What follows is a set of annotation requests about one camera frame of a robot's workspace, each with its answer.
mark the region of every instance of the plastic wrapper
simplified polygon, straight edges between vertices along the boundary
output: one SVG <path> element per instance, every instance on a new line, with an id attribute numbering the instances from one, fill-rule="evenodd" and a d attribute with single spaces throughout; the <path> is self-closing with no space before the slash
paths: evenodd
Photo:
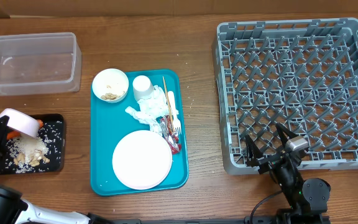
<path id="1" fill-rule="evenodd" d="M 160 125 L 163 137 L 168 142 L 172 154 L 178 154 L 181 150 L 181 144 L 179 144 L 179 135 L 172 129 L 172 123 L 169 116 L 163 116 L 160 119 Z"/>

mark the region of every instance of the wooden chopstick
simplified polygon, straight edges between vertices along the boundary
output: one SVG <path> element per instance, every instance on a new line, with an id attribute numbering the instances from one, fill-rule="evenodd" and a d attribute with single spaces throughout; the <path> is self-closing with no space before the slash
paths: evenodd
<path id="1" fill-rule="evenodd" d="M 172 124 L 172 126 L 173 126 L 171 104 L 169 103 L 167 85 L 165 84 L 165 78 L 164 78 L 164 76 L 162 77 L 162 81 L 164 82 L 165 97 L 167 98 L 167 105 L 168 105 L 168 110 L 169 110 L 169 117 L 171 118 L 171 124 Z"/>

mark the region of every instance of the gray plastic crate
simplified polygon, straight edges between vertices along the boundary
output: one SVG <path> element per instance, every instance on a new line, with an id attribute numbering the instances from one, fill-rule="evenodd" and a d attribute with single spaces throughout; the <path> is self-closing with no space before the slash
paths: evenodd
<path id="1" fill-rule="evenodd" d="M 300 169 L 358 169 L 358 20 L 225 22 L 212 46 L 223 165 L 246 166 L 244 136 L 265 156 L 275 123 L 310 143 Z"/>

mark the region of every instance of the fork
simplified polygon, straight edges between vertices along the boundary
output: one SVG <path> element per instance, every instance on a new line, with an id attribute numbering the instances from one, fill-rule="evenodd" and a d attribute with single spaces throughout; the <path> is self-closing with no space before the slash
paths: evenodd
<path id="1" fill-rule="evenodd" d="M 175 128 L 175 131 L 178 134 L 181 134 L 181 124 L 180 124 L 180 120 L 177 117 L 177 107 L 176 107 L 176 103 L 175 103 L 175 95 L 173 94 L 172 91 L 168 92 L 168 98 L 169 98 L 169 103 L 171 104 L 171 110 L 172 110 L 172 116 L 173 116 L 173 128 Z"/>

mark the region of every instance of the blue tray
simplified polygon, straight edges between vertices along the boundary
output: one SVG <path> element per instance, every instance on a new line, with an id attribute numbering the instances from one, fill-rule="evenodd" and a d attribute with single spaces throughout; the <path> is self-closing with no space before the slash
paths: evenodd
<path id="1" fill-rule="evenodd" d="M 171 70 L 147 70 L 140 72 L 127 72 L 129 89 L 127 96 L 119 103 L 107 103 L 99 100 L 91 94 L 91 186 L 100 196 L 112 196 L 120 194 L 133 194 L 150 192 L 154 190 L 175 189 L 183 186 L 189 177 L 187 159 L 185 120 L 181 103 L 179 78 Z M 131 106 L 139 111 L 139 105 L 134 98 L 132 82 L 138 75 L 150 78 L 153 85 L 163 88 L 162 76 L 165 77 L 167 90 L 173 91 L 178 119 L 182 123 L 180 135 L 181 152 L 173 155 L 172 168 L 167 178 L 158 186 L 147 190 L 134 190 L 126 187 L 116 177 L 112 169 L 112 153 L 118 142 L 127 134 L 137 130 L 149 130 L 149 126 L 140 124 L 124 110 Z"/>

